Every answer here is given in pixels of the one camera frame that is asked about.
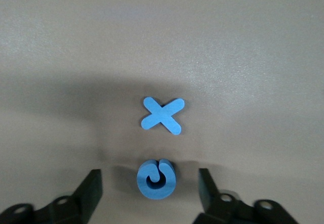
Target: letter x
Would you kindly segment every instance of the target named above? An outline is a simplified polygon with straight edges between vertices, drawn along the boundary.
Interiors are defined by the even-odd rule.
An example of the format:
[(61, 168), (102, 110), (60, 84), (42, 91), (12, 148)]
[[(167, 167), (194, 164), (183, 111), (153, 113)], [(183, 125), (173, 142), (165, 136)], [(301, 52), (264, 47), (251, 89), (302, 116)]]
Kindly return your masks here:
[(172, 118), (172, 115), (184, 108), (183, 99), (175, 99), (163, 107), (151, 97), (145, 98), (143, 103), (147, 110), (152, 113), (142, 120), (143, 129), (151, 129), (153, 126), (162, 123), (172, 134), (181, 133), (181, 126)]

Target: screw hole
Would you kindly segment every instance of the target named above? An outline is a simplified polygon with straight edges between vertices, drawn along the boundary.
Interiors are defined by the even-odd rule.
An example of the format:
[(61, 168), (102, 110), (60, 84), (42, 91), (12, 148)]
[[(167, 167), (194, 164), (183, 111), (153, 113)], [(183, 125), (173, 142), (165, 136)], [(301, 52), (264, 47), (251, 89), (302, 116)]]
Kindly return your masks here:
[(26, 206), (19, 207), (14, 211), (14, 214), (20, 214), (23, 213), (26, 210)]
[(271, 210), (273, 208), (272, 205), (267, 201), (260, 202), (260, 205), (262, 208), (267, 209), (267, 210)]
[(222, 195), (221, 200), (225, 202), (231, 202), (232, 198), (229, 195)]
[(60, 199), (58, 202), (56, 202), (58, 205), (63, 205), (67, 202), (67, 198)]

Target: blue foam letter o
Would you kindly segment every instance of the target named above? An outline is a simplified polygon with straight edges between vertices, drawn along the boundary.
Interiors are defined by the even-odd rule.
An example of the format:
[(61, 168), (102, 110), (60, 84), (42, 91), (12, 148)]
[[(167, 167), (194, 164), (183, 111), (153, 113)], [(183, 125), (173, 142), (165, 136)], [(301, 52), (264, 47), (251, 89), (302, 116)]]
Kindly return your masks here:
[(166, 159), (144, 162), (137, 173), (137, 186), (141, 193), (152, 200), (164, 199), (176, 188), (176, 173)]

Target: beige surface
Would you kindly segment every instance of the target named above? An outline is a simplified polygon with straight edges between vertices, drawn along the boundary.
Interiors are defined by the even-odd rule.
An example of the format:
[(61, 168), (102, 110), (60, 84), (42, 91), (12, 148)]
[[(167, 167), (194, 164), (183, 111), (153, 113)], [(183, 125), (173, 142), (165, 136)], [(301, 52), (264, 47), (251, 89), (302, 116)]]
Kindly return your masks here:
[[(324, 222), (324, 0), (0, 0), (0, 210), (102, 168), (95, 223), (191, 223), (197, 169), (248, 204)], [(182, 97), (180, 136), (140, 128)], [(136, 171), (176, 164), (145, 199)]]

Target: blue foam piece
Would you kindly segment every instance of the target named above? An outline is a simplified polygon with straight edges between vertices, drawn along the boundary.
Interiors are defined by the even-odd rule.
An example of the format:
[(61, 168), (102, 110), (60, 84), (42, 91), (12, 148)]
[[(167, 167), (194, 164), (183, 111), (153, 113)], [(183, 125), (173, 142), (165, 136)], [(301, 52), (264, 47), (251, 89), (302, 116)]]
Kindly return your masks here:
[(179, 135), (181, 133), (181, 126), (172, 118), (172, 115), (184, 108), (183, 99), (175, 99), (163, 107), (151, 97), (145, 98), (143, 103), (151, 112), (142, 120), (143, 129), (151, 129), (153, 126), (162, 123), (172, 134)]
[(161, 200), (171, 195), (176, 188), (176, 172), (166, 159), (144, 162), (137, 172), (137, 186), (141, 193), (152, 200)]

